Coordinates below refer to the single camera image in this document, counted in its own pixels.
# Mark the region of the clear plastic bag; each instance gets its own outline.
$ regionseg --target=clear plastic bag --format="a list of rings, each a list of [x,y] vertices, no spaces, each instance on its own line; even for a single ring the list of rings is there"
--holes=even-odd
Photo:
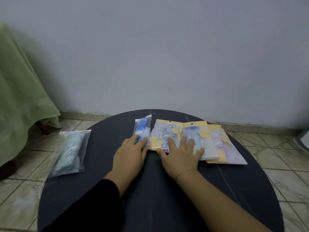
[[[169,153],[168,137],[171,137],[177,147],[180,144],[181,131],[183,123],[168,121],[168,120],[156,120],[154,128],[152,129],[149,137],[150,150],[155,151],[157,148],[161,148],[165,152]]]
[[[207,160],[208,164],[247,164],[221,125],[208,125],[208,127],[219,156],[217,160]]]
[[[151,114],[141,119],[135,119],[133,135],[136,134],[139,135],[139,138],[138,140],[136,140],[136,142],[143,139],[144,137],[148,137],[145,146],[149,145],[150,122],[151,122]]]
[[[61,153],[52,167],[49,178],[84,172],[84,156],[91,130],[60,132],[60,142],[55,152]]]
[[[181,136],[184,135],[187,136],[188,142],[190,141],[190,138],[194,138],[195,140],[193,154],[199,151],[202,147],[205,148],[205,152],[200,160],[218,159],[218,152],[208,129],[207,121],[184,123]]]

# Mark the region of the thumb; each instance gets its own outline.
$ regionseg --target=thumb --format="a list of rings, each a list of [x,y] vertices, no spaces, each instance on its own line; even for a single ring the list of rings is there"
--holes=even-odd
[[[157,148],[155,151],[158,153],[162,160],[166,158],[166,153],[161,148]]]
[[[198,152],[195,153],[194,157],[200,160],[204,152],[205,152],[205,148],[202,147]]]
[[[145,147],[145,148],[141,151],[141,159],[142,159],[143,161],[145,161],[145,159],[146,159],[146,153],[147,153],[148,149],[149,149],[149,147]]]

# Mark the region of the hand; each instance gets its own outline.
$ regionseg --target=hand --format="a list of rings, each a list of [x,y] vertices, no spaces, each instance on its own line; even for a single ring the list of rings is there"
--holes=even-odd
[[[113,181],[117,185],[120,197],[141,171],[145,162],[148,147],[143,150],[142,148],[147,142],[147,137],[135,144],[138,138],[139,135],[133,135],[123,141],[114,155],[112,170],[104,178]]]
[[[156,152],[162,159],[165,171],[173,179],[176,179],[177,175],[184,169],[197,169],[198,161],[205,152],[205,148],[201,148],[193,155],[194,139],[191,138],[187,144],[187,136],[182,137],[179,148],[176,147],[172,138],[168,138],[168,146],[170,148],[168,155],[160,148],[157,148]]]

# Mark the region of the black sleeve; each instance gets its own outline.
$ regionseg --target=black sleeve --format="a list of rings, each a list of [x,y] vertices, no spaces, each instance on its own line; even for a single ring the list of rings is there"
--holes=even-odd
[[[124,212],[114,182],[103,179],[42,231],[119,231]]]

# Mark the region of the floor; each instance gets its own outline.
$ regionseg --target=floor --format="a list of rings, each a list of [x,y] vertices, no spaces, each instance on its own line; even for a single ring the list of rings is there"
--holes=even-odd
[[[53,151],[59,131],[85,130],[97,123],[61,121],[63,128],[51,129],[49,136],[32,127],[25,149],[16,157],[17,172],[0,182],[0,232],[37,230],[41,192],[58,158]],[[309,232],[309,153],[300,150],[292,136],[227,133],[248,149],[268,175],[282,209],[286,231]]]

